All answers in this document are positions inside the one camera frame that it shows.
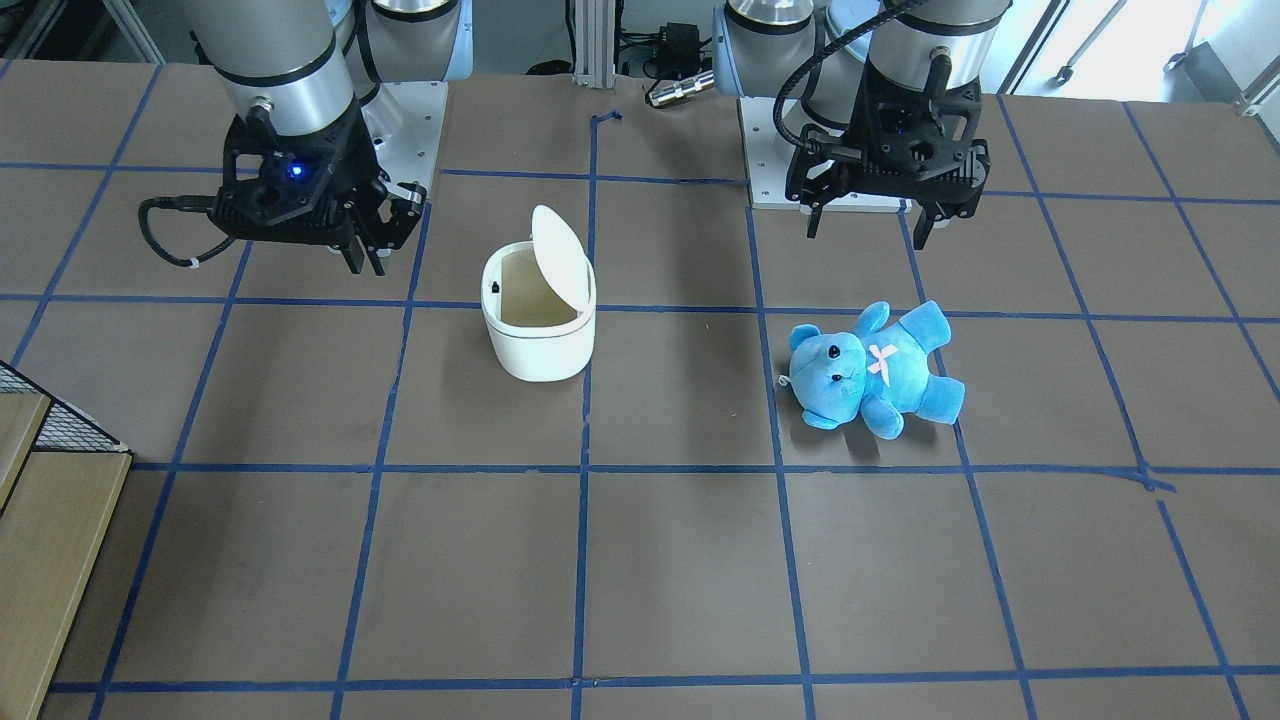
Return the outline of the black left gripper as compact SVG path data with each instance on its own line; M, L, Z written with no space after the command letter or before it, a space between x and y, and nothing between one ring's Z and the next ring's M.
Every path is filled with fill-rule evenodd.
M785 195L803 205L814 240L823 206L850 193L909 199L919 206L911 247L922 251L947 215L973 215L991 169L988 143L975 136L982 86L941 79L948 63L932 61L923 88L909 88L867 64L846 131L803 129Z

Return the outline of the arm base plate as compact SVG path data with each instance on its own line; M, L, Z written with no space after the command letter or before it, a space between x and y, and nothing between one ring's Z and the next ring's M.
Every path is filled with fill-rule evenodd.
M389 190L417 186L422 200L431 197L448 95L444 81L398 82L358 99Z
M773 102L772 97L739 100L750 205L756 210L804 211L801 205L786 197L785 183L795 147L774 127ZM909 200L872 193L850 193L824 205L826 211L840 213L900 213L911 209Z

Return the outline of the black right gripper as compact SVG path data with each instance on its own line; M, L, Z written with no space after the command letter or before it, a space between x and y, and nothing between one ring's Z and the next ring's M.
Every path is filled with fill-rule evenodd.
M390 214L383 219L385 200ZM212 223L238 240L337 246L356 275L372 247L374 273L385 275L385 259L403 247L426 204L419 182L381 182L356 101L329 126L298 136L283 135L270 111L253 108L228 128Z

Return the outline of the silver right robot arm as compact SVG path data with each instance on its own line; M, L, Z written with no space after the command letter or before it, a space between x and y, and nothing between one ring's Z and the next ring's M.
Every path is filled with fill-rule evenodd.
M202 209L233 240L323 246L353 273L426 210L470 1L184 1L236 118Z

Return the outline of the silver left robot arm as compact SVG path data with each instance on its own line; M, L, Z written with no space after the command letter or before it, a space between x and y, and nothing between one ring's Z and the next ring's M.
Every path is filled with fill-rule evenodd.
M911 241L973 217L991 170L980 70L1007 1L723 1L716 87L742 100L758 200L918 208Z

